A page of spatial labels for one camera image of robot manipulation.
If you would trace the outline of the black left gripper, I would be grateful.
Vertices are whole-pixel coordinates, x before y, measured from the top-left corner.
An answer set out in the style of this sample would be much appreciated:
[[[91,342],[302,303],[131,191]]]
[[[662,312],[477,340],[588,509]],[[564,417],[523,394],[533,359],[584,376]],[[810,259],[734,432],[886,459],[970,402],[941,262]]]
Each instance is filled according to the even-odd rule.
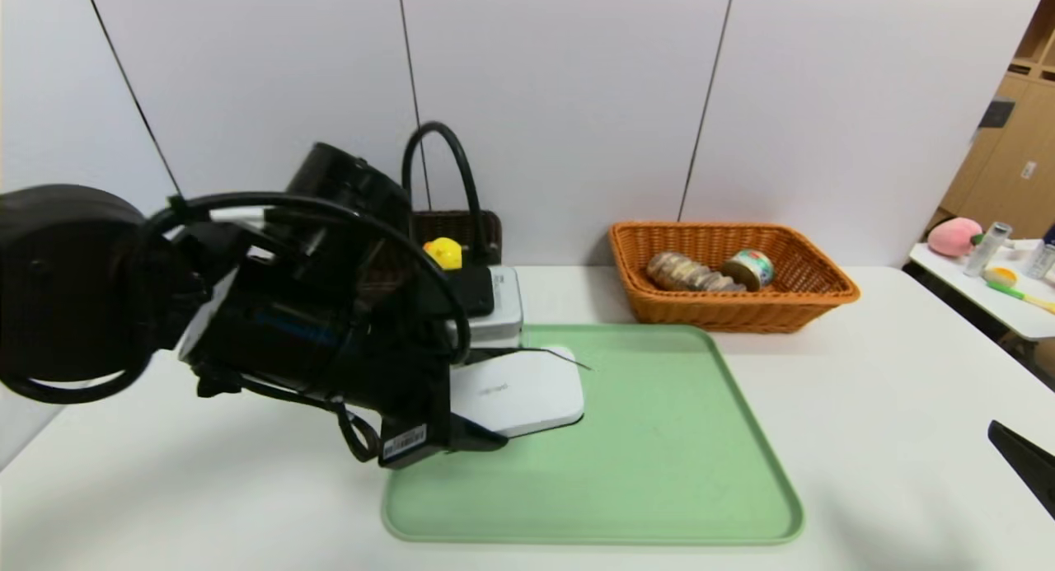
[[[448,359],[436,347],[372,330],[342,357],[340,431],[354,458],[379,467],[410,467],[443,448],[490,453],[509,437],[450,413]]]

